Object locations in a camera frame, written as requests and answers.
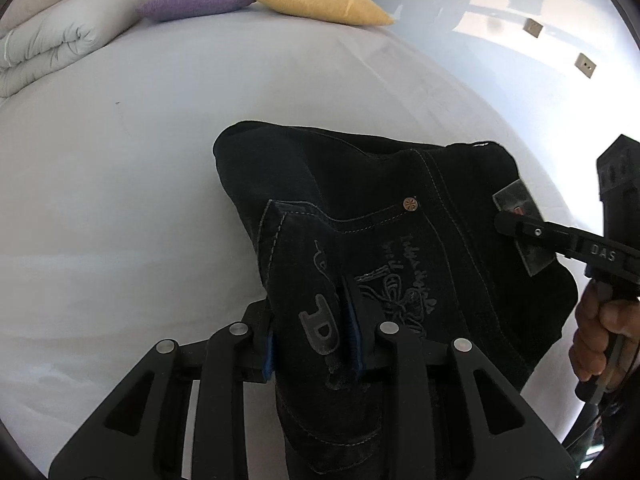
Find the rivet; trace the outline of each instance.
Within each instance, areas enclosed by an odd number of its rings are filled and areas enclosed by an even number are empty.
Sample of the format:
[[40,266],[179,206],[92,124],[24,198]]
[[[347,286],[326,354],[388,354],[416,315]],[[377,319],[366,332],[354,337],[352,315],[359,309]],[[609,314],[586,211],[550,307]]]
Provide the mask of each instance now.
[[408,196],[402,202],[402,207],[404,207],[407,211],[412,213],[416,209],[418,209],[418,201],[414,197]]

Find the stitching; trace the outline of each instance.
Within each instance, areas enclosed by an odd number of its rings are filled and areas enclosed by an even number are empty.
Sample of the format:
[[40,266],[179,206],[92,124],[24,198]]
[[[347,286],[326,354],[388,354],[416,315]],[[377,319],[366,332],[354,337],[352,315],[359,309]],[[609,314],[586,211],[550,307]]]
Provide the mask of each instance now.
[[393,209],[395,207],[397,207],[397,204],[394,205],[390,205],[388,207],[379,209],[378,211],[374,211],[373,213],[367,213],[366,215],[363,216],[356,216],[355,218],[349,218],[347,220],[340,220],[337,218],[332,218],[331,216],[329,216],[327,213],[325,213],[324,211],[322,211],[321,208],[319,208],[316,204],[314,204],[313,202],[306,202],[305,200],[293,200],[293,201],[286,201],[286,200],[269,200],[269,202],[275,202],[277,204],[286,204],[286,205],[295,205],[295,204],[306,204],[306,205],[310,205],[313,206],[315,209],[318,210],[318,212],[322,213],[323,216],[325,216],[326,218],[328,218],[329,220],[333,221],[333,222],[353,222],[354,220],[362,220],[363,218],[367,218],[369,216],[373,216],[373,215],[377,215],[379,213],[383,213],[388,209]]
[[[453,209],[455,209],[456,213],[458,214],[458,216],[460,216],[461,222],[464,224],[466,230],[470,233],[469,227],[466,225],[465,219],[463,218],[463,216],[460,214],[460,211],[458,210],[458,208],[456,208],[456,204],[453,202],[453,200],[451,199],[451,195],[449,193],[449,189],[447,188],[447,184],[444,181],[444,177],[442,176],[442,172],[440,171],[440,168],[438,167],[438,163],[436,162],[436,160],[433,158],[433,155],[431,155],[431,153],[427,153],[427,155],[429,156],[429,158],[433,161],[433,165],[435,166],[436,170],[438,171],[438,174],[440,175],[440,178],[442,179],[443,182],[443,187],[444,187],[444,191],[447,193],[447,196],[449,197],[449,201],[451,202]],[[482,258],[480,257],[480,255],[478,255],[478,259],[482,262]],[[478,268],[476,267],[476,271],[478,272],[478,275],[480,276],[480,279],[482,280],[482,284],[484,285],[484,290],[487,293],[487,297],[489,298],[489,305],[491,305],[491,310],[494,313],[494,316],[496,318],[496,320],[498,320],[498,314],[494,309],[494,304],[491,301],[491,296],[489,295],[489,290],[487,287],[486,282],[484,281],[484,278],[482,277],[482,275],[480,274],[480,271],[478,270]],[[509,348],[511,348],[511,350],[513,350],[513,352],[515,352],[515,354],[520,357],[520,359],[524,362],[524,359],[522,358],[522,355],[520,355],[520,352],[518,352],[513,345],[511,344],[511,341],[509,341],[509,338],[507,338],[507,336],[504,335],[504,332],[502,331],[502,327],[500,326],[500,323],[498,322],[496,325],[496,328],[498,329],[498,332],[500,333],[500,335],[504,338],[504,341],[507,343],[507,345],[509,346]]]
[[348,234],[351,234],[351,233],[359,233],[360,231],[366,231],[367,229],[373,229],[374,227],[377,227],[379,225],[391,222],[391,221],[395,220],[396,218],[400,218],[401,216],[404,216],[406,214],[406,211],[400,213],[399,215],[396,215],[396,216],[393,216],[393,217],[388,218],[386,220],[383,220],[382,222],[377,222],[377,223],[375,223],[373,225],[370,225],[368,227],[363,227],[362,229],[356,229],[356,230],[353,230],[353,231],[340,231],[340,230],[336,229],[334,226],[329,225],[327,222],[324,221],[323,218],[320,218],[318,215],[316,215],[314,213],[303,213],[302,211],[287,211],[286,214],[313,216],[314,218],[317,218],[319,221],[321,221],[323,224],[325,224],[327,227],[333,229],[334,231],[339,232],[339,233],[341,233],[343,235],[348,235]]
[[[439,243],[440,243],[440,247],[442,248],[442,253],[444,254],[444,259],[447,263],[447,270],[449,271],[449,278],[451,281],[451,286],[453,287],[453,294],[455,296],[456,299],[456,305],[458,306],[458,309],[460,310],[460,300],[458,299],[458,291],[456,290],[456,282],[453,279],[453,272],[451,270],[451,264],[449,263],[449,255],[447,254],[447,249],[444,247],[444,243],[442,243],[442,238],[440,238],[440,234],[438,232],[438,230],[436,229],[435,225],[433,225],[433,223],[431,222],[431,220],[429,220],[429,217],[427,216],[427,213],[424,212],[424,208],[420,208],[420,210],[422,211],[422,215],[424,216],[424,219],[429,223],[429,225],[431,226],[431,229],[433,229],[434,234],[436,235],[436,238],[438,239]],[[465,325],[465,329],[467,332],[469,332],[469,327],[466,324],[466,319],[464,314],[462,314],[462,323]]]
[[315,436],[307,428],[305,428],[302,424],[300,424],[300,421],[296,418],[296,416],[293,413],[291,413],[291,410],[289,409],[289,407],[287,406],[285,401],[282,399],[282,396],[280,396],[280,404],[287,411],[287,413],[289,413],[289,416],[298,425],[300,430],[304,431],[312,439],[315,439],[318,442],[322,442],[323,444],[329,444],[330,446],[339,446],[339,447],[355,447],[355,446],[359,446],[360,444],[364,444],[365,442],[368,442],[369,440],[374,439],[377,435],[380,434],[380,430],[382,429],[381,426],[378,426],[372,433],[369,433],[369,436],[367,436],[364,440],[361,440],[359,442],[354,442],[352,444],[342,444],[340,442],[331,442],[329,440],[324,440],[322,438],[319,438],[318,436]]
[[282,229],[282,224],[284,224],[284,219],[287,217],[287,213],[282,215],[282,219],[280,220],[280,224],[278,224],[278,229],[276,230],[276,234],[273,237],[273,245],[271,246],[271,254],[269,254],[269,263],[267,264],[267,276],[264,279],[264,288],[267,288],[269,284],[269,275],[271,273],[271,261],[273,260],[273,251],[276,250],[276,244],[278,243],[278,235],[280,234],[280,229]]
[[422,163],[424,164],[424,167],[427,169],[427,172],[429,173],[429,178],[431,179],[431,183],[433,184],[433,189],[435,189],[436,194],[438,195],[438,199],[440,200],[440,204],[442,205],[442,208],[444,209],[444,211],[447,212],[447,215],[449,216],[451,222],[453,225],[455,225],[458,233],[460,234],[460,239],[462,240],[463,245],[465,246],[466,252],[469,255],[469,258],[471,259],[471,262],[474,265],[474,269],[476,270],[476,272],[478,273],[478,276],[480,277],[480,280],[482,281],[482,285],[484,286],[484,291],[487,294],[487,297],[489,299],[489,304],[491,305],[491,308],[494,307],[493,303],[491,302],[491,297],[489,296],[489,289],[486,286],[486,283],[484,282],[484,278],[482,277],[482,274],[480,273],[480,270],[478,269],[478,266],[476,266],[476,261],[474,260],[473,256],[471,255],[471,250],[469,250],[468,245],[466,244],[465,241],[465,237],[462,234],[462,230],[460,229],[460,226],[458,225],[458,223],[453,219],[453,216],[451,214],[451,212],[449,211],[449,209],[447,209],[447,206],[444,205],[444,200],[442,199],[441,195],[440,195],[440,191],[438,190],[438,186],[436,186],[436,183],[433,179],[433,175],[431,174],[431,170],[429,169],[428,165],[427,165],[427,161],[424,160],[424,157],[422,156],[422,154],[420,152],[418,152],[418,150],[414,150],[412,149],[412,152],[415,152],[418,154],[418,156],[420,157],[420,160],[422,161]]
[[262,212],[262,216],[260,217],[260,223],[258,224],[258,237],[255,241],[254,251],[258,252],[258,248],[260,247],[260,240],[262,239],[262,224],[264,223],[264,218],[267,216],[267,211],[269,210],[269,206],[271,205],[273,200],[270,198],[267,201],[267,205],[264,207],[264,211]]

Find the purple pillow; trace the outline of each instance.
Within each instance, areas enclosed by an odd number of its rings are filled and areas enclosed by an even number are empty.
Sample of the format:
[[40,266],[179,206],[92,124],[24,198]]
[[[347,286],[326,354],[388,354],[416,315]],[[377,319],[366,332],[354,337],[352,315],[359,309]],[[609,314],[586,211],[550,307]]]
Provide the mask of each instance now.
[[146,18],[156,22],[170,22],[192,18],[193,16],[207,16],[222,14],[242,9],[254,3],[255,0],[151,0],[138,7],[138,12]]

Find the yellow pillow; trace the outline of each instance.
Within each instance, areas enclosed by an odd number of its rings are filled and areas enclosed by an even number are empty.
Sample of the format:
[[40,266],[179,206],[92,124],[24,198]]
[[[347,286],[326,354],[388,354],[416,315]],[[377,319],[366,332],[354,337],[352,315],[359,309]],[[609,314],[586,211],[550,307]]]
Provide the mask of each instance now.
[[344,25],[391,25],[394,20],[371,0],[257,0],[291,16]]

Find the metal pin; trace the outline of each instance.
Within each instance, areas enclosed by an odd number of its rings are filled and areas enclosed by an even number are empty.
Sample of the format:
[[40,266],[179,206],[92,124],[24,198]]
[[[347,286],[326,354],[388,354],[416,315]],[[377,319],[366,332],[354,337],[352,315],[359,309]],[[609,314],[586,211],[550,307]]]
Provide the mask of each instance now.
[[229,332],[233,335],[244,335],[249,332],[249,327],[244,323],[233,323],[233,325],[229,327]]
[[159,354],[170,354],[175,349],[175,343],[170,339],[164,339],[156,345]]
[[474,346],[469,339],[460,337],[453,342],[453,346],[459,352],[469,352]]
[[393,321],[385,321],[380,323],[380,332],[383,334],[396,334],[400,330],[400,327]]

